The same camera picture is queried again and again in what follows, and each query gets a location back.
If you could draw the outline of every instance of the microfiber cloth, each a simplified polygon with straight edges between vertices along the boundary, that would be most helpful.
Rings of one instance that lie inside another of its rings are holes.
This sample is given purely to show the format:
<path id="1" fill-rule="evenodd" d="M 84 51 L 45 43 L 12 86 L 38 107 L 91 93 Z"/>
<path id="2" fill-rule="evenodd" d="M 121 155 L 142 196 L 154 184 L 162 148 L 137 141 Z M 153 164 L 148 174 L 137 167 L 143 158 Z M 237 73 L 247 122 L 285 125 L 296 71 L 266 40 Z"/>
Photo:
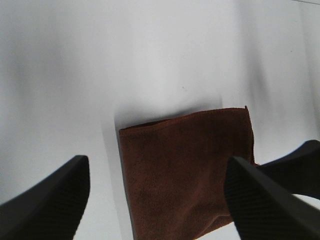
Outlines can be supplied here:
<path id="1" fill-rule="evenodd" d="M 195 240 L 230 224 L 228 159 L 257 166 L 247 106 L 127 127 L 119 145 L 135 240 Z"/>

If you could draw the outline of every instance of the white surface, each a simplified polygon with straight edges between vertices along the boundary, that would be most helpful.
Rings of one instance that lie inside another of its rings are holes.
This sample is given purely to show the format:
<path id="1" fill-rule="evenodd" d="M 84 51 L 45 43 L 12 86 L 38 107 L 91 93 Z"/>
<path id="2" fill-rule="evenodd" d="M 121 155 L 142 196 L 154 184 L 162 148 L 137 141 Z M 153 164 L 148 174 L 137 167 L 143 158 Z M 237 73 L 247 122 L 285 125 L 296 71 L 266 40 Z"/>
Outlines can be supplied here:
<path id="1" fill-rule="evenodd" d="M 291 0 L 1 1 L 0 203 L 87 155 L 74 239 L 131 240 L 119 129 L 247 105 L 259 164 L 319 140 L 319 16 Z"/>

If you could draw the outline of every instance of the brown towel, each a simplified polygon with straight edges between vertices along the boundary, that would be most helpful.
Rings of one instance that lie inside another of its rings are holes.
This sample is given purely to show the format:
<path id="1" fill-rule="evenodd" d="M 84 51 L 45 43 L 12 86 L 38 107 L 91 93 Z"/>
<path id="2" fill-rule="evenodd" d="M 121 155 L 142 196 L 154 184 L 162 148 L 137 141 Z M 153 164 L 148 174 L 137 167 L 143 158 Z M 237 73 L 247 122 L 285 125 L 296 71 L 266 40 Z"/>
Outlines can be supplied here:
<path id="1" fill-rule="evenodd" d="M 255 165 L 247 106 L 128 127 L 119 140 L 135 240 L 194 240 L 233 221 L 228 158 Z"/>

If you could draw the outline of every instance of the folded towel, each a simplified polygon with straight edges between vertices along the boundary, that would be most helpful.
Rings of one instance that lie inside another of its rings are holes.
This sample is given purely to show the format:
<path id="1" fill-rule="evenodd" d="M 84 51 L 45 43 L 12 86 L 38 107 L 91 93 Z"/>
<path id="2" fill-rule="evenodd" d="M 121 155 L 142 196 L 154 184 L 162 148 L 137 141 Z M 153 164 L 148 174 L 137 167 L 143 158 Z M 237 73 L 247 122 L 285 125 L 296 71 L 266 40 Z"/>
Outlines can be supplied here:
<path id="1" fill-rule="evenodd" d="M 194 240 L 233 221 L 228 159 L 256 166 L 247 106 L 131 126 L 119 141 L 135 240 Z"/>

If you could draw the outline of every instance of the ribbed rubber pad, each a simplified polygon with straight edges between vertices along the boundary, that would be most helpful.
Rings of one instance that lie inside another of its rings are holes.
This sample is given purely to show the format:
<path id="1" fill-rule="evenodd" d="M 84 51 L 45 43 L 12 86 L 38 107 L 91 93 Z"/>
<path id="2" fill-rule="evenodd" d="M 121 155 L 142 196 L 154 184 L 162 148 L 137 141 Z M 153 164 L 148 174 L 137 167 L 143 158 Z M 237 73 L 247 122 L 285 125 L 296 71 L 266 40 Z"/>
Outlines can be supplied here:
<path id="1" fill-rule="evenodd" d="M 1 240 L 72 240 L 85 211 L 90 193 L 89 161 L 86 156 L 76 156 L 46 180 L 55 177 L 68 164 L 74 164 L 57 180 L 49 194 L 27 217 Z"/>
<path id="2" fill-rule="evenodd" d="M 290 154 L 257 167 L 288 190 L 320 200 L 320 142 L 308 140 Z"/>
<path id="3" fill-rule="evenodd" d="M 310 209 L 311 206 L 304 206 L 307 211 L 300 208 L 301 211 L 305 211 L 303 217 L 299 214 L 298 217 L 293 217 L 295 214 L 294 206 L 296 206 L 294 204 L 297 203 L 298 199 L 290 199 L 287 201 L 288 207 L 283 206 L 277 199 L 282 197 L 281 194 L 277 195 L 282 190 L 271 185 L 271 189 L 275 191 L 266 190 L 267 188 L 264 188 L 265 182 L 263 182 L 265 179 L 260 178 L 257 181 L 256 176 L 248 172 L 248 169 L 244 169 L 237 159 L 233 157 L 229 159 L 224 194 L 231 217 L 242 240 L 320 239 L 320 235 L 307 228 L 302 222 L 308 219 L 307 214 L 313 211 L 313 209 Z M 320 221 L 318 216 L 320 215 L 312 215 L 308 220 Z"/>

